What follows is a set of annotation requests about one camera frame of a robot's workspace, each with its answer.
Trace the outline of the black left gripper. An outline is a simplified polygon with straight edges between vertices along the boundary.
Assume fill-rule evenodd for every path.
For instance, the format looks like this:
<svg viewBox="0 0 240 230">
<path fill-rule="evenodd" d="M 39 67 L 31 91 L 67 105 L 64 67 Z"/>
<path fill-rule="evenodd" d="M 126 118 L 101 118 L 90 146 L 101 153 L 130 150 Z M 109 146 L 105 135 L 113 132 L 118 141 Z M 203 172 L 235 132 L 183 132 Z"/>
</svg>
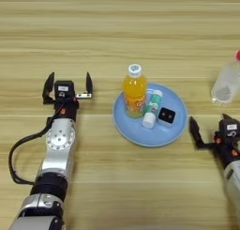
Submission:
<svg viewBox="0 0 240 230">
<path fill-rule="evenodd" d="M 52 72 L 47 78 L 43 87 L 43 103 L 52 104 L 54 107 L 54 115 L 52 119 L 68 118 L 76 120 L 77 111 L 79 109 L 79 100 L 90 100 L 93 92 L 93 82 L 89 72 L 86 73 L 86 91 L 87 93 L 76 94 L 74 97 L 56 98 L 53 100 L 50 93 L 53 91 L 54 73 Z"/>
</svg>

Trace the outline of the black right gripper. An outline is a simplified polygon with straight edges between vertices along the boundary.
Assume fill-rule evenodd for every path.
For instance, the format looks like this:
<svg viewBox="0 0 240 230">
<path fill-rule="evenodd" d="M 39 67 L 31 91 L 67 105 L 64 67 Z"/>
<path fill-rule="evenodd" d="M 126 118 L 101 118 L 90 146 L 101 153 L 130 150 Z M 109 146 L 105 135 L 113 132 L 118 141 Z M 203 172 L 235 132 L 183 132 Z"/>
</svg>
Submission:
<svg viewBox="0 0 240 230">
<path fill-rule="evenodd" d="M 222 118 L 232 119 L 229 115 L 222 114 Z M 214 142 L 204 144 L 200 135 L 200 128 L 197 121 L 191 116 L 189 118 L 189 131 L 197 148 L 211 149 L 215 157 L 221 162 L 223 168 L 226 168 L 233 161 L 240 161 L 240 137 L 223 137 L 220 133 L 214 136 Z"/>
</svg>

